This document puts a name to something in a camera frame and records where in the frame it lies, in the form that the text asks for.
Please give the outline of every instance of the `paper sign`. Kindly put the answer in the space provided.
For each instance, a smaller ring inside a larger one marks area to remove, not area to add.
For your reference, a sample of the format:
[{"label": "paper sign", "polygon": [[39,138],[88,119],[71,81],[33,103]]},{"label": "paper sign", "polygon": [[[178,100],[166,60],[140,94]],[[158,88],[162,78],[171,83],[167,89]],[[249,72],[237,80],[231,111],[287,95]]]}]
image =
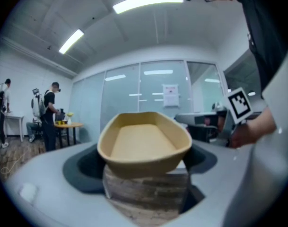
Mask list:
[{"label": "paper sign", "polygon": [[163,85],[164,107],[180,106],[178,84]]}]

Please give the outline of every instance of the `fluorescent light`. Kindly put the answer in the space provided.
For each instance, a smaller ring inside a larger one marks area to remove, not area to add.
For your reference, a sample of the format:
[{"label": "fluorescent light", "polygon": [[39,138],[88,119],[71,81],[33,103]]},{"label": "fluorescent light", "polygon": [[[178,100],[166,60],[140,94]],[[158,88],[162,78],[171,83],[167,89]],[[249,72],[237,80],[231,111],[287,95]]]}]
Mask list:
[{"label": "fluorescent light", "polygon": [[158,75],[158,74],[172,74],[173,70],[147,70],[144,71],[145,75]]},{"label": "fluorescent light", "polygon": [[249,92],[248,95],[249,96],[254,96],[256,93],[255,92]]},{"label": "fluorescent light", "polygon": [[141,6],[155,4],[155,3],[164,3],[164,2],[179,2],[182,3],[183,0],[126,0],[120,2],[113,6],[113,9],[117,14],[123,13],[130,9],[135,9]]},{"label": "fluorescent light", "polygon": [[125,75],[118,75],[118,76],[114,76],[114,77],[105,78],[105,81],[112,81],[112,80],[125,78],[125,77],[126,77]]},{"label": "fluorescent light", "polygon": [[59,50],[61,54],[65,54],[65,52],[80,38],[84,35],[83,31],[78,29],[70,38],[65,42],[62,48]]},{"label": "fluorescent light", "polygon": [[216,82],[216,83],[220,83],[219,80],[217,80],[217,79],[210,79],[210,78],[206,78],[205,81],[206,81],[206,82]]}]

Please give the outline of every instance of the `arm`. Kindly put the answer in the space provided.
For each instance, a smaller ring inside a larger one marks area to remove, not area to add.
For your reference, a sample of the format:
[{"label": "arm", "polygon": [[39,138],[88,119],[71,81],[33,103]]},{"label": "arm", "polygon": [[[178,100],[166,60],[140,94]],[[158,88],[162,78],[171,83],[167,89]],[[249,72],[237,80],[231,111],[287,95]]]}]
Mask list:
[{"label": "arm", "polygon": [[9,113],[10,112],[10,109],[9,109],[9,92],[7,93],[6,100],[7,100],[7,113]]},{"label": "arm", "polygon": [[56,114],[59,113],[59,111],[54,108],[53,103],[51,102],[48,103],[48,108]]},{"label": "arm", "polygon": [[276,124],[268,107],[256,119],[248,122],[258,138],[271,134],[276,130]]},{"label": "arm", "polygon": [[256,143],[262,136],[271,134],[276,125],[270,109],[267,107],[256,119],[236,128],[231,137],[231,147],[238,148],[247,144]]}]

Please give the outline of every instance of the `man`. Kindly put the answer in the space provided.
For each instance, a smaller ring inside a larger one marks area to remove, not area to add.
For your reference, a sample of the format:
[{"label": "man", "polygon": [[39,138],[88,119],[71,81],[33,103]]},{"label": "man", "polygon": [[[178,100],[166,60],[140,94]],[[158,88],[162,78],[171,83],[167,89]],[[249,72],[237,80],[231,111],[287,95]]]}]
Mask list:
[{"label": "man", "polygon": [[42,127],[42,122],[40,119],[33,119],[32,122],[26,123],[26,128],[29,136],[29,142],[33,142],[35,140],[35,132],[39,131]]},{"label": "man", "polygon": [[[11,84],[11,80],[10,79],[6,79],[5,83],[1,83],[0,84],[0,92],[4,92],[4,105],[2,107],[5,106],[5,104],[7,104],[7,113],[10,113],[10,109],[9,109],[9,98],[10,98],[10,84]],[[1,136],[1,144],[0,144],[0,148],[6,148],[9,144],[7,142],[5,142],[5,134],[4,134],[4,120],[5,120],[5,114],[3,113],[3,111],[1,112],[1,117],[0,117],[0,136]]]},{"label": "man", "polygon": [[57,82],[53,82],[49,90],[44,95],[44,105],[47,107],[46,113],[41,116],[43,137],[45,141],[46,151],[55,150],[56,131],[53,123],[53,114],[60,114],[60,111],[56,110],[54,104],[54,93],[60,91],[60,85]]},{"label": "man", "polygon": [[[250,34],[250,50],[255,56],[262,90],[277,72],[288,50],[288,0],[237,0],[242,3]],[[222,128],[224,119],[218,121]],[[271,134],[276,125],[270,109],[247,124],[237,127],[231,147],[255,143]]]}]

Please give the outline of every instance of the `glass wall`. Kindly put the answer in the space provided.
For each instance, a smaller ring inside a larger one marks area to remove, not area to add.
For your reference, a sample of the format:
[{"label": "glass wall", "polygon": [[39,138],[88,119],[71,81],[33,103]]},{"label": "glass wall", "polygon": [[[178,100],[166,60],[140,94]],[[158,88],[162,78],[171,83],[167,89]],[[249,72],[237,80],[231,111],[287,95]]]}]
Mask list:
[{"label": "glass wall", "polygon": [[215,65],[188,62],[195,113],[210,112],[223,98],[221,81]]},{"label": "glass wall", "polygon": [[[84,79],[78,82],[75,82],[72,86],[71,95],[70,95],[70,104],[69,112],[73,113],[71,120],[73,122],[81,122],[81,104],[83,97],[83,83]],[[76,138],[79,140],[79,129],[76,128]]]},{"label": "glass wall", "polygon": [[[212,110],[223,90],[215,65],[185,61],[154,61],[108,70],[73,84],[69,111],[80,142],[98,141],[100,132],[117,114],[178,113]],[[179,106],[164,107],[163,85],[178,85]]]},{"label": "glass wall", "polygon": [[101,130],[117,114],[138,111],[139,64],[109,70],[106,73]]},{"label": "glass wall", "polygon": [[79,129],[79,141],[98,142],[100,136],[101,99],[105,73],[86,78],[82,88],[80,121],[84,124]]},{"label": "glass wall", "polygon": [[[140,112],[157,111],[169,117],[190,113],[191,93],[184,61],[154,61],[140,66]],[[163,85],[178,85],[179,107],[164,107]]]}]

